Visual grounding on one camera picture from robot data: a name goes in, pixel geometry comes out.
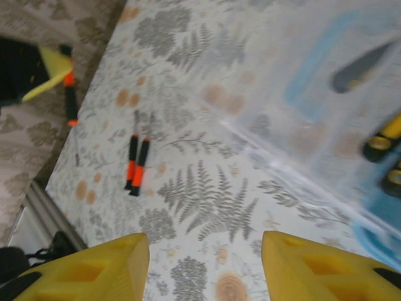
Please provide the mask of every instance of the yellow 3d printed part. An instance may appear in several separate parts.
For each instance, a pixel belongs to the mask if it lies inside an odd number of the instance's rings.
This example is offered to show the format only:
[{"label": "yellow 3d printed part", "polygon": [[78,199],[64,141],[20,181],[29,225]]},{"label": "yellow 3d printed part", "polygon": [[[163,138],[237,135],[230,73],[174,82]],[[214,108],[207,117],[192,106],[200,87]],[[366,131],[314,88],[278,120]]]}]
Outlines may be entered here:
[{"label": "yellow 3d printed part", "polygon": [[376,260],[276,231],[263,234],[262,263],[271,301],[399,301]]},{"label": "yellow 3d printed part", "polygon": [[146,235],[124,236],[28,270],[42,276],[14,300],[142,301],[148,265]]}]

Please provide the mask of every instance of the clear plastic box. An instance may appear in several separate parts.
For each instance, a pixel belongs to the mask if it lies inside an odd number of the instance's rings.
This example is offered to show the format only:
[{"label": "clear plastic box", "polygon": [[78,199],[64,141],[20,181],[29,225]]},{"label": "clear plastic box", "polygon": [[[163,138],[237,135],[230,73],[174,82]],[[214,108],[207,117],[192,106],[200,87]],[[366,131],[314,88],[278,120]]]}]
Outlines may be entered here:
[{"label": "clear plastic box", "polygon": [[[300,200],[337,206],[388,245],[401,241],[401,221],[389,218],[401,200],[378,199],[377,184],[401,155],[375,164],[361,153],[401,108],[401,3],[289,3],[239,5],[192,68],[189,97]],[[391,247],[401,255],[401,244]]]}]

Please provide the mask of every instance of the table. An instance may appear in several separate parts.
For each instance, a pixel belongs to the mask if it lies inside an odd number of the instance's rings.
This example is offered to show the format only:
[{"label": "table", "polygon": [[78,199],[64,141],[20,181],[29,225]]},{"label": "table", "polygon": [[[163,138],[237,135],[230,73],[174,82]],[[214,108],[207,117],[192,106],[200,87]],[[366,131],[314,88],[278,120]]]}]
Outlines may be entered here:
[{"label": "table", "polygon": [[[243,1],[267,11],[306,1]],[[79,113],[81,166],[69,136],[46,188],[89,246],[145,232],[144,300],[268,300],[263,231],[366,255],[335,209],[304,206],[223,144],[180,79],[236,1],[128,0]],[[123,190],[133,112],[152,146],[139,198]]]}]

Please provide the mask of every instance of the screwdriver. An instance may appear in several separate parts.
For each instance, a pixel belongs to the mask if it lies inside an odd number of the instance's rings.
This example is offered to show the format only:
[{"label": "screwdriver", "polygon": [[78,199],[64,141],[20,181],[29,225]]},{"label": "screwdriver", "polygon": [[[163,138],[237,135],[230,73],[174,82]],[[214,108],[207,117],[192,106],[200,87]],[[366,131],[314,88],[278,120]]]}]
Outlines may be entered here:
[{"label": "screwdriver", "polygon": [[131,190],[132,179],[135,172],[135,160],[137,159],[137,149],[138,149],[138,120],[139,111],[134,111],[134,121],[133,121],[133,134],[130,141],[130,152],[128,153],[128,169],[127,169],[127,185],[125,185],[125,190]]},{"label": "screwdriver", "polygon": [[140,189],[140,185],[142,183],[143,170],[144,170],[146,158],[147,158],[148,152],[149,152],[150,136],[152,135],[153,121],[154,121],[154,113],[152,112],[149,117],[149,128],[148,128],[147,136],[142,141],[142,145],[140,147],[138,166],[135,169],[133,181],[132,181],[132,187],[131,187],[131,192],[130,192],[131,196],[139,196],[139,189]]},{"label": "screwdriver", "polygon": [[[72,48],[68,45],[60,45],[60,52],[62,55],[66,55],[71,58],[72,62]],[[69,74],[64,77],[64,96],[65,96],[65,112],[67,116],[68,126],[73,131],[73,139],[75,145],[75,164],[80,165],[80,149],[78,147],[78,138],[75,127],[79,124],[78,121],[78,105],[76,104],[76,92],[75,92],[75,78],[73,69]]]}]

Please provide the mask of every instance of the floral tablecloth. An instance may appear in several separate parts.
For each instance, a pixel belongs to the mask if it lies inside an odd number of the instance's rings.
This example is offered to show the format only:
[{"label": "floral tablecloth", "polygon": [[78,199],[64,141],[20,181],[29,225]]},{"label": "floral tablecloth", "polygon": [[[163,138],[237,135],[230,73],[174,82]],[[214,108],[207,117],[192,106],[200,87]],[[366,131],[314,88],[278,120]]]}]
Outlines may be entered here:
[{"label": "floral tablecloth", "polygon": [[[243,0],[260,11],[312,0]],[[150,266],[144,300],[269,300],[260,259],[263,231],[279,230],[366,254],[350,220],[311,209],[208,128],[207,111],[179,85],[236,0],[128,0],[48,187],[89,246],[145,232]],[[133,112],[150,157],[139,198],[125,186]]]}]

